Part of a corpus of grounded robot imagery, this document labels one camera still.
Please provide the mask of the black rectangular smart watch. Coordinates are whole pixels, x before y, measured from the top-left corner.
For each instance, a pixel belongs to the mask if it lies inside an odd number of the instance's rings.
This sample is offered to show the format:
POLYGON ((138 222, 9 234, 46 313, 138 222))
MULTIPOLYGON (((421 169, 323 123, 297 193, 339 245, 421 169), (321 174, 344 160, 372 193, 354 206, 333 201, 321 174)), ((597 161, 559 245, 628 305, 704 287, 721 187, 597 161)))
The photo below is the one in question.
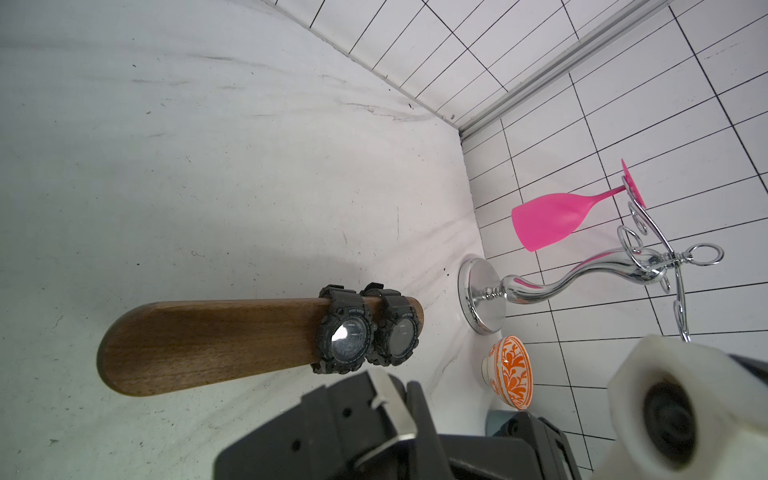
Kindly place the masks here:
POLYGON ((225 448, 215 479, 407 479, 409 446, 361 457, 395 436, 369 373, 305 394, 298 405, 225 448))

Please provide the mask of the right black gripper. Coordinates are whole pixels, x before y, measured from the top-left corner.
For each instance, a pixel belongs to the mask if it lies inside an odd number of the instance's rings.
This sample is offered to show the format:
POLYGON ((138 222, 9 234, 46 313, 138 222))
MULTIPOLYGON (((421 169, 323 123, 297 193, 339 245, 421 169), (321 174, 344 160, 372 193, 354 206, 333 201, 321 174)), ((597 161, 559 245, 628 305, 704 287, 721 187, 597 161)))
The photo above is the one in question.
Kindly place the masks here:
POLYGON ((570 443, 543 417, 519 411, 490 436, 440 436, 457 479, 579 479, 570 443))

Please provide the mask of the brown wooden watch stand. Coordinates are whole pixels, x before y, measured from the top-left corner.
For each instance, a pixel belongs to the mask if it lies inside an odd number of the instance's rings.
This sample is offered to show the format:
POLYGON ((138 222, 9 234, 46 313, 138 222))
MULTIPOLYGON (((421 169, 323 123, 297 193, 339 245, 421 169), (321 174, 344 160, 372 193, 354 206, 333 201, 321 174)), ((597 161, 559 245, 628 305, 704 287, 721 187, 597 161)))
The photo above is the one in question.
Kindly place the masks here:
MULTIPOLYGON (((373 323, 379 297, 364 297, 373 323)), ((424 324, 420 303, 419 334, 424 324)), ((316 332, 331 301, 315 299, 159 302, 137 307, 107 331, 97 352, 104 383, 129 396, 159 395, 318 360, 316 332)))

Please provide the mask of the black round wrist watch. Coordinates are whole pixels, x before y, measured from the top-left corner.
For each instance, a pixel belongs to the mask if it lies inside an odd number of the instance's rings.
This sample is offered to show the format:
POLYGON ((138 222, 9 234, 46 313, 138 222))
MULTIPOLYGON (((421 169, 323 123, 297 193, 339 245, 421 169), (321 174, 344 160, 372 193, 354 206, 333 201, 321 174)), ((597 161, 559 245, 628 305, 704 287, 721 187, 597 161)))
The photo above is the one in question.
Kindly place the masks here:
POLYGON ((372 349, 376 327, 363 297, 342 285, 329 284, 319 297, 331 301, 316 332, 315 374, 347 374, 358 370, 372 349))

